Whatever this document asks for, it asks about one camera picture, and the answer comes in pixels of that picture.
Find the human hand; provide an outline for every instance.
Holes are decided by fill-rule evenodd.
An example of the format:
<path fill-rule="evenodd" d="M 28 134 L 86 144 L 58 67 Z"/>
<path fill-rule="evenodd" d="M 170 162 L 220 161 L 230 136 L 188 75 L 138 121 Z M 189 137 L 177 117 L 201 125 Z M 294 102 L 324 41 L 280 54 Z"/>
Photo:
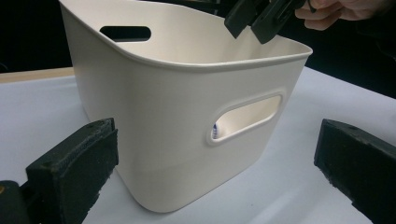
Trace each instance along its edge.
<path fill-rule="evenodd" d="M 305 27 L 315 30 L 326 30 L 338 19 L 360 21 L 385 13 L 393 7 L 396 0 L 310 0 L 317 11 L 312 13 L 305 2 L 302 8 L 295 10 L 299 19 L 305 20 Z"/>

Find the bin handle cutout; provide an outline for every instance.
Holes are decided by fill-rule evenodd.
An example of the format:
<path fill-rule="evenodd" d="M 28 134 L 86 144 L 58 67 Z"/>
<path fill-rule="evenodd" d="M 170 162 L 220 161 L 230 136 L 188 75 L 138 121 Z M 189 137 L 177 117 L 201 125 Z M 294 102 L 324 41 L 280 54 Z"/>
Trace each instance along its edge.
<path fill-rule="evenodd" d="M 224 113 L 213 125 L 212 140 L 222 141 L 270 120 L 279 109 L 281 95 L 243 105 Z"/>
<path fill-rule="evenodd" d="M 151 38 L 151 31 L 147 26 L 104 26 L 100 33 L 114 42 L 142 42 Z"/>

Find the wooden edge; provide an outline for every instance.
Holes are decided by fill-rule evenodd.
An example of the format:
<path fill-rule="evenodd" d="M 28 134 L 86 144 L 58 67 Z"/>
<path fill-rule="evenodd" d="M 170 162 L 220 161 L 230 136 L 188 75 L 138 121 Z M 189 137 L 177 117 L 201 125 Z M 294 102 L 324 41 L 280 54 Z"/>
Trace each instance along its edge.
<path fill-rule="evenodd" d="M 28 72 L 4 73 L 0 74 L 0 83 L 28 81 L 51 77 L 68 77 L 73 75 L 73 67 L 36 70 Z"/>

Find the white table surface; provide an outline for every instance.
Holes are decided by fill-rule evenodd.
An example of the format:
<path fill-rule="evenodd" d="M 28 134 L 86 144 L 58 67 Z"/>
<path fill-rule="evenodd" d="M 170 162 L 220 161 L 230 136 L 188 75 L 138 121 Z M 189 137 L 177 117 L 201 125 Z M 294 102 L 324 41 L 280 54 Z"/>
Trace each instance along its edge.
<path fill-rule="evenodd" d="M 396 100 L 305 68 L 259 160 L 186 207 L 156 214 L 139 206 L 117 172 L 88 223 L 371 223 L 314 165 L 322 119 L 335 119 L 396 146 Z M 0 179 L 24 168 L 88 123 L 76 81 L 56 77 L 0 84 Z"/>

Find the white plastic bin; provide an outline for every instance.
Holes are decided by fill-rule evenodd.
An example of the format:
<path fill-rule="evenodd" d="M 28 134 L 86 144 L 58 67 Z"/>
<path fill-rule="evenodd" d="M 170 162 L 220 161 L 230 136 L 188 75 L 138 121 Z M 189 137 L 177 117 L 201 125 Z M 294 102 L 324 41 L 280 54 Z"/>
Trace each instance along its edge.
<path fill-rule="evenodd" d="M 191 203 L 260 157 L 312 53 L 280 36 L 261 45 L 250 29 L 235 40 L 222 18 L 182 6 L 61 3 L 84 108 L 91 120 L 115 118 L 117 170 L 155 212 Z"/>

